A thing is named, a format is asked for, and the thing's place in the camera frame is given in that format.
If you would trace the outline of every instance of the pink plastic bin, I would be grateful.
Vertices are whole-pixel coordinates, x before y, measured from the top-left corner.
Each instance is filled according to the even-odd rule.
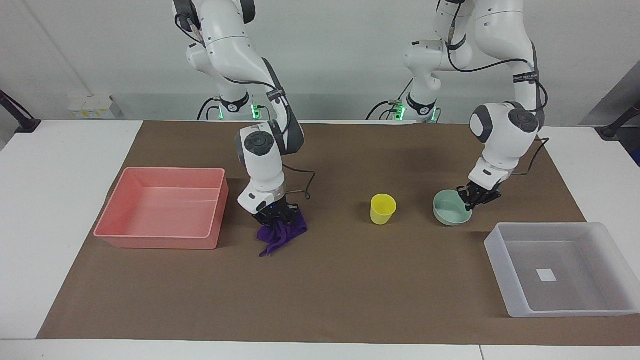
[[[221,168],[129,167],[93,234],[116,247],[215,249],[228,194]]]

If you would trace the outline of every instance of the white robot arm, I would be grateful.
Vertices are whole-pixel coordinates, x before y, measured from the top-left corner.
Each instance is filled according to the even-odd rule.
[[[451,52],[451,59],[460,69],[466,68],[473,57],[473,50],[467,42],[466,29],[474,11],[473,1],[461,3],[456,16],[457,29],[452,34],[451,44],[448,44],[451,22],[456,15],[458,2],[438,2],[433,30],[440,37],[439,40],[420,40],[412,42],[404,54],[404,65],[413,74],[413,85],[409,94],[403,99],[407,119],[417,119],[420,122],[435,122],[434,112],[436,102],[442,86],[438,71],[455,71],[447,57],[447,46]]]
[[[501,196],[499,185],[509,178],[544,125],[538,59],[524,28],[523,1],[439,0],[434,30],[443,39],[414,42],[404,57],[414,82],[403,105],[409,117],[423,122],[431,122],[436,109],[440,80],[434,72],[488,68],[466,70],[472,53],[464,30],[472,13],[478,48],[511,68],[516,101],[481,105],[470,119],[484,151],[469,174],[469,184],[458,188],[468,210]]]
[[[221,120],[246,120],[259,118],[260,113],[253,103],[253,95],[247,91],[245,85],[234,84],[225,79],[211,64],[204,47],[202,33],[199,30],[200,20],[196,16],[196,6],[191,1],[174,1],[173,13],[178,27],[183,31],[193,33],[197,43],[187,47],[187,61],[199,72],[213,78],[220,95]]]
[[[483,53],[509,65],[516,102],[484,104],[471,116],[471,130],[484,151],[469,174],[469,184],[458,188],[468,210],[502,196],[498,187],[511,176],[544,125],[538,58],[524,28],[523,2],[476,0],[476,44]]]
[[[174,0],[174,5],[190,30],[201,34],[204,54],[214,69],[209,69],[212,77],[219,74],[224,85],[265,88],[277,118],[246,127],[236,136],[238,156],[251,177],[238,203],[261,224],[293,221],[298,209],[286,200],[281,156],[298,152],[305,138],[273,68],[246,35],[245,24],[255,16],[253,0]],[[200,50],[193,53],[202,57]],[[229,87],[237,95],[242,92]]]

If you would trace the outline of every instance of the yellow plastic cup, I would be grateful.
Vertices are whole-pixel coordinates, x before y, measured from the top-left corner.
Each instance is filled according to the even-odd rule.
[[[396,209],[397,204],[394,198],[386,193],[379,193],[371,199],[371,221],[376,225],[384,225]]]

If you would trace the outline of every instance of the white wall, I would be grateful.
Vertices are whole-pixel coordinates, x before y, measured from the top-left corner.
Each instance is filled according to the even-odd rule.
[[[193,119],[214,85],[184,57],[170,0],[0,1],[0,88],[43,119],[68,119],[67,95],[109,94],[128,119]],[[410,79],[412,40],[431,38],[437,0],[256,0],[249,34],[300,119],[362,119]],[[550,125],[573,126],[640,59],[640,1],[525,2],[527,32],[551,95]],[[491,59],[478,54],[472,65]],[[443,122],[510,100],[499,67],[442,74]],[[7,114],[0,113],[0,121]]]

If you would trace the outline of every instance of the purple cloth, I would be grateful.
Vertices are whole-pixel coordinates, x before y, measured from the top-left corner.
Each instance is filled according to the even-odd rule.
[[[286,245],[289,241],[299,237],[307,232],[307,223],[302,216],[302,212],[298,213],[295,220],[289,225],[285,225],[278,220],[275,226],[264,225],[258,230],[258,240],[267,243],[267,248],[260,253],[260,257],[271,255],[279,248]]]

